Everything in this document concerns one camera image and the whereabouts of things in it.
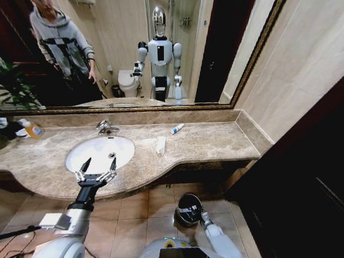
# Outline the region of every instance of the faucet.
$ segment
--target faucet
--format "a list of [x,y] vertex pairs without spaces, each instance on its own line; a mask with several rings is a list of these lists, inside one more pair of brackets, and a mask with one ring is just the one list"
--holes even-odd
[[98,135],[102,136],[104,133],[117,133],[119,132],[119,128],[112,126],[108,121],[103,120],[101,121],[96,128],[99,131]]

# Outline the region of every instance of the sink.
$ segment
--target sink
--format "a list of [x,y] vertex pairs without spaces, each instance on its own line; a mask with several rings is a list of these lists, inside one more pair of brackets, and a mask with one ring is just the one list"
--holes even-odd
[[82,142],[68,154],[66,167],[69,171],[79,171],[90,157],[92,158],[86,174],[102,174],[110,169],[114,153],[116,169],[127,164],[134,155],[134,143],[123,137],[99,137]]

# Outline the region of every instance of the sticker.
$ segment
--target sticker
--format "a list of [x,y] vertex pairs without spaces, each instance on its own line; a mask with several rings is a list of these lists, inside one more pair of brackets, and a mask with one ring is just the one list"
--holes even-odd
[[163,244],[163,247],[164,248],[175,248],[176,244],[174,243],[174,241],[169,239],[169,240],[165,241],[165,243]]

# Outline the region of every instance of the mirror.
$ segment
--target mirror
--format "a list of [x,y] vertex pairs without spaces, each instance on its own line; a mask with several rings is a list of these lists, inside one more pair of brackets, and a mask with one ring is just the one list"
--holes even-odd
[[2,1],[0,110],[228,105],[258,2]]

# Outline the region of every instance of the mirror frame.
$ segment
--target mirror frame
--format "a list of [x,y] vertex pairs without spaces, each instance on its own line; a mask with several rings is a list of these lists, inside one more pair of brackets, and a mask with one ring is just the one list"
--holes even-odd
[[191,111],[191,110],[220,110],[233,109],[242,93],[251,72],[262,52],[265,43],[273,29],[279,13],[286,0],[275,0],[269,12],[269,16],[264,24],[256,45],[242,73],[240,81],[229,104],[197,103],[193,105],[178,106],[145,106],[145,107],[115,107],[115,108],[85,108],[77,106],[50,106],[44,110],[0,110],[0,116],[36,116],[43,114],[91,114],[91,113],[113,113],[113,112],[144,112],[144,111]]

